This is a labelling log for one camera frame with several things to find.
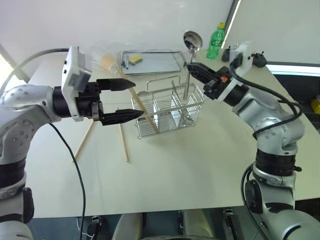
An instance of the wire mesh basket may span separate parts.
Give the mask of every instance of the wire mesh basket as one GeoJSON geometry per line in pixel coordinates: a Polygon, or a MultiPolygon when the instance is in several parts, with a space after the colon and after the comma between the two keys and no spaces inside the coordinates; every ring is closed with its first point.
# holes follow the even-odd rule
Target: wire mesh basket
{"type": "MultiPolygon", "coordinates": [[[[176,75],[150,80],[146,84],[146,90],[137,93],[147,110],[147,114],[144,113],[136,119],[140,139],[196,124],[201,105],[204,102],[204,95],[197,85],[190,83],[188,98],[183,100],[184,90],[185,83],[181,83],[180,76],[176,75]],[[172,86],[149,91],[150,83],[165,80],[171,80],[172,86]],[[152,126],[150,121],[153,121],[156,128],[152,126]]],[[[134,109],[141,110],[134,98],[131,98],[131,102],[134,109]]]]}

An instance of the green bottle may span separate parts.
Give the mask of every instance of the green bottle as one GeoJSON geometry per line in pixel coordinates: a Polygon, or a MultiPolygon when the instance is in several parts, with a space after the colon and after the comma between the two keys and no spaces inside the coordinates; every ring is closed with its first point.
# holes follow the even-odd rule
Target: green bottle
{"type": "Polygon", "coordinates": [[[211,40],[209,43],[208,51],[206,52],[206,57],[208,59],[215,59],[219,55],[219,50],[225,39],[225,24],[220,22],[218,24],[217,30],[211,35],[211,40]]]}

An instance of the white wall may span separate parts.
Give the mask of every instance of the white wall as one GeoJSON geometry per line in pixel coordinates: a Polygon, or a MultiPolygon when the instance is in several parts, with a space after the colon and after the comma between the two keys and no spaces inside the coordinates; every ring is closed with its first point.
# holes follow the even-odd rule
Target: white wall
{"type": "MultiPolygon", "coordinates": [[[[232,0],[3,0],[0,44],[16,62],[48,48],[96,43],[183,44],[194,30],[208,47],[232,0]]],[[[35,68],[29,67],[28,74],[35,68]]]]}
{"type": "Polygon", "coordinates": [[[242,0],[225,47],[255,41],[268,61],[320,63],[320,0],[242,0]]]}

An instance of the white table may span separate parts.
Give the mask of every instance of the white table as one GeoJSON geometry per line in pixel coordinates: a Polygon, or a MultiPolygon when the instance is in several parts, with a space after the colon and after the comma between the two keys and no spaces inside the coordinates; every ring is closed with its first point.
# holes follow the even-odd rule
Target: white table
{"type": "MultiPolygon", "coordinates": [[[[63,61],[61,54],[44,60],[30,84],[60,85],[63,61]]],[[[214,70],[224,65],[218,59],[206,59],[204,51],[197,61],[214,70]]],[[[95,68],[93,78],[108,77],[101,68],[95,68]]],[[[145,89],[147,80],[163,76],[130,79],[139,92],[145,89]]],[[[253,66],[245,77],[290,98],[267,68],[253,66]]],[[[131,108],[130,97],[128,90],[106,91],[101,95],[104,112],[131,108]]],[[[303,168],[297,173],[297,200],[320,197],[320,135],[304,115],[301,119],[305,136],[298,142],[296,156],[296,164],[303,168]]],[[[75,152],[89,124],[88,119],[74,122],[68,118],[55,125],[75,152]]],[[[207,99],[196,126],[143,139],[137,138],[134,124],[135,120],[123,125],[130,157],[127,163],[119,126],[94,123],[78,161],[86,191],[86,215],[242,205],[240,179],[255,160],[257,147],[253,130],[232,113],[230,106],[207,99]]],[[[81,215],[82,192],[76,169],[50,126],[43,126],[34,136],[26,171],[36,218],[81,215]]]]}

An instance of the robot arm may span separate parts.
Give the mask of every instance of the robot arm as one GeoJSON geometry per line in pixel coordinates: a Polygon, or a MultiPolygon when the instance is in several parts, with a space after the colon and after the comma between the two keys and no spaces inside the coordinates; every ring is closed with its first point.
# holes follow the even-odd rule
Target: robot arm
{"type": "Polygon", "coordinates": [[[122,91],[135,84],[122,78],[88,82],[89,63],[78,48],[71,47],[62,70],[62,87],[27,84],[0,97],[0,240],[33,239],[25,225],[34,214],[32,192],[25,187],[25,164],[31,140],[41,126],[68,117],[111,125],[143,114],[132,109],[104,113],[101,91],[122,91]]]}
{"type": "MultiPolygon", "coordinates": [[[[245,65],[251,54],[243,51],[245,65]]],[[[201,63],[188,66],[191,75],[204,84],[204,94],[225,102],[254,131],[287,120],[291,115],[270,93],[237,81],[227,67],[217,72],[201,63]]],[[[296,119],[255,135],[257,152],[251,169],[254,179],[245,184],[247,207],[259,214],[274,239],[317,239],[320,223],[310,215],[294,210],[297,141],[304,135],[301,120],[296,119]]]]}

